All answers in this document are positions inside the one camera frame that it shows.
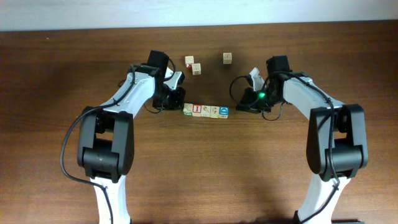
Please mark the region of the blue letter D block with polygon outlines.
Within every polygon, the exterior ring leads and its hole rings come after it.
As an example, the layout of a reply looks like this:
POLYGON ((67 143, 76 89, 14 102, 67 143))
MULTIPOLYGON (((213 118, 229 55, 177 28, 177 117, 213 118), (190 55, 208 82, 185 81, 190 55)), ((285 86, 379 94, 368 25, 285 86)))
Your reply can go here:
POLYGON ((227 119, 229 116, 229 108, 225 106, 220 106, 219 118, 227 119))

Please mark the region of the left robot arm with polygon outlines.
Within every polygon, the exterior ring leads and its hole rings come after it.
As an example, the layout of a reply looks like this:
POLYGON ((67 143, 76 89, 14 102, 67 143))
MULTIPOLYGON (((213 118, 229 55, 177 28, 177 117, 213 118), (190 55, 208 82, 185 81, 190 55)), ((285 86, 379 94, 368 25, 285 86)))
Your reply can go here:
POLYGON ((105 103, 81 115, 77 163, 95 188, 100 223, 130 223, 126 176, 134 160, 134 118, 147 100, 156 113, 183 108, 185 75, 161 51, 146 63, 132 65, 124 83, 105 103))

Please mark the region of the green letter R block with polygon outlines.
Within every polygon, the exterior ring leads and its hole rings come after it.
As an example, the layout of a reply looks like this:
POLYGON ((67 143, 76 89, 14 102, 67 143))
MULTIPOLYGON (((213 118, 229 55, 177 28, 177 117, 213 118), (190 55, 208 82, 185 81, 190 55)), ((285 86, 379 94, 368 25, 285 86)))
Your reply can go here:
POLYGON ((193 104, 185 103, 183 106, 183 114, 191 116, 193 114, 193 104))

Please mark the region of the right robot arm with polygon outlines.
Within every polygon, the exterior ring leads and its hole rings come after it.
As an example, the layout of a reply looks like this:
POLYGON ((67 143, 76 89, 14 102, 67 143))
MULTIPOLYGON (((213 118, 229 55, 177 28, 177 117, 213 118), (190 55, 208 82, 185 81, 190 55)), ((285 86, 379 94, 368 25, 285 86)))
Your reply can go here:
POLYGON ((312 177, 292 221, 331 223, 342 191, 368 164, 364 110, 332 98, 305 72, 293 71, 285 55, 271 57, 266 67, 267 78, 258 68, 244 76, 249 88, 236 109, 264 114, 276 104, 289 104, 308 119, 306 158, 312 177))

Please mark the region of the wooden picture block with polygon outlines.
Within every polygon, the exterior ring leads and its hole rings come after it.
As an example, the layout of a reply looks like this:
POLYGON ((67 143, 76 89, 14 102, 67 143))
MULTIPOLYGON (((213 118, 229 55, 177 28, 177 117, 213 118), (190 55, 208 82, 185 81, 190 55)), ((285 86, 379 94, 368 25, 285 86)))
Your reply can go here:
POLYGON ((211 106, 210 117, 211 118, 219 118, 220 117, 220 107, 219 106, 211 106))
POLYGON ((201 117, 210 117, 211 115, 211 106, 202 105, 201 106, 201 117))

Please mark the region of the red letter I block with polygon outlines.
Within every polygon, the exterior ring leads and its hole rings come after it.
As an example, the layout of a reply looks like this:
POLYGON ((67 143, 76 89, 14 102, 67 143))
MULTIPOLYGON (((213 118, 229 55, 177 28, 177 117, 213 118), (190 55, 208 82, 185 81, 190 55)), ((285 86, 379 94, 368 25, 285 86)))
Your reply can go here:
POLYGON ((193 105, 192 116, 201 117, 202 105, 193 105))

